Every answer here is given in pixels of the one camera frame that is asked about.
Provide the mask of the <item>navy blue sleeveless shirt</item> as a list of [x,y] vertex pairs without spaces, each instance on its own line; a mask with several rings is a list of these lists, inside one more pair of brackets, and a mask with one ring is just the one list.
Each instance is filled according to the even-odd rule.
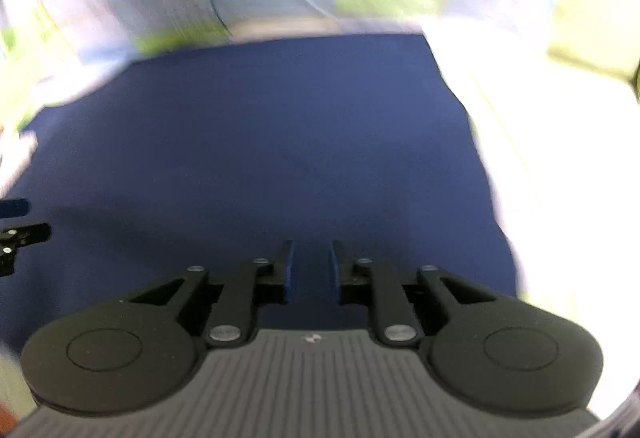
[[221,273],[295,243],[292,302],[264,320],[355,325],[329,251],[433,264],[512,295],[468,114],[420,35],[285,39],[131,65],[30,123],[11,189],[47,243],[1,282],[1,340],[186,270]]

